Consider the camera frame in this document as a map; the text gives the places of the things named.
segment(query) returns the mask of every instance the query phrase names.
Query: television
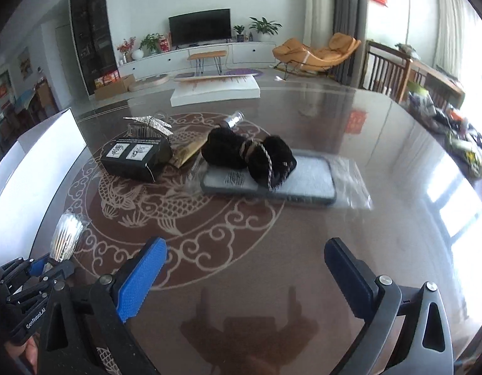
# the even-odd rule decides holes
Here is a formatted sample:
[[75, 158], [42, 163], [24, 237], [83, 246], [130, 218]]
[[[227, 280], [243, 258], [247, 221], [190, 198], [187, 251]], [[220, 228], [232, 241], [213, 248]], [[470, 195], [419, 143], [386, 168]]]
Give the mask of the television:
[[229, 8], [177, 15], [169, 21], [173, 46], [232, 38]]

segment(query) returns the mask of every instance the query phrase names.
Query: gray curtain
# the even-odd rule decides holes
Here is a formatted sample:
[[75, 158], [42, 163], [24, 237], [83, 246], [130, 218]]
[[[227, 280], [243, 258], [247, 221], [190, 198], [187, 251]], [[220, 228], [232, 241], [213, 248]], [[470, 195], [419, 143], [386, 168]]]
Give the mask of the gray curtain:
[[355, 54], [340, 66], [332, 68], [337, 82], [358, 87], [361, 61], [363, 57], [364, 39], [366, 35], [366, 17], [368, 0], [335, 0], [333, 33], [342, 32], [362, 41]]

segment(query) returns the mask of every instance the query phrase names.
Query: purple rug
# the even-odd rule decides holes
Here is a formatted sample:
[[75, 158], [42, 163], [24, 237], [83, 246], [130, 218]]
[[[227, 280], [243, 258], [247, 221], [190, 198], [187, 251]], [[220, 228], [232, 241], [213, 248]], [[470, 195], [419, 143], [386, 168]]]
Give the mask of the purple rug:
[[232, 69], [227, 72], [225, 72], [226, 75], [242, 75], [242, 74], [254, 74], [254, 77], [262, 76], [263, 72], [257, 69]]

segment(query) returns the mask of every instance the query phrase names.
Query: green plant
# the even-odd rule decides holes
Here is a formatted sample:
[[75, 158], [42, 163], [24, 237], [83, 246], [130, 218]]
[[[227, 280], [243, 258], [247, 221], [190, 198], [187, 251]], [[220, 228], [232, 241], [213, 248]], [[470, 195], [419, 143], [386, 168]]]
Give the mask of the green plant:
[[238, 35], [241, 35], [242, 31], [244, 31], [244, 25], [236, 25], [234, 29], [236, 30]]
[[275, 21], [267, 21], [265, 17], [262, 17], [262, 21], [255, 17], [250, 17], [253, 20], [249, 29], [256, 29], [259, 34], [277, 34], [277, 30], [282, 28], [282, 25]]
[[149, 52], [158, 52], [159, 37], [161, 34], [147, 34], [147, 36], [140, 42], [140, 49], [145, 47]]

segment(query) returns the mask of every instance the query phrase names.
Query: black box with white labels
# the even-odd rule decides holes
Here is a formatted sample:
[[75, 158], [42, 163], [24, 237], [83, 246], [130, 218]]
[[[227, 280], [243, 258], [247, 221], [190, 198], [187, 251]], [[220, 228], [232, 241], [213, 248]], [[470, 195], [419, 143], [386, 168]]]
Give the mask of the black box with white labels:
[[171, 159], [166, 138], [121, 138], [107, 146], [100, 158], [112, 175], [153, 183]]

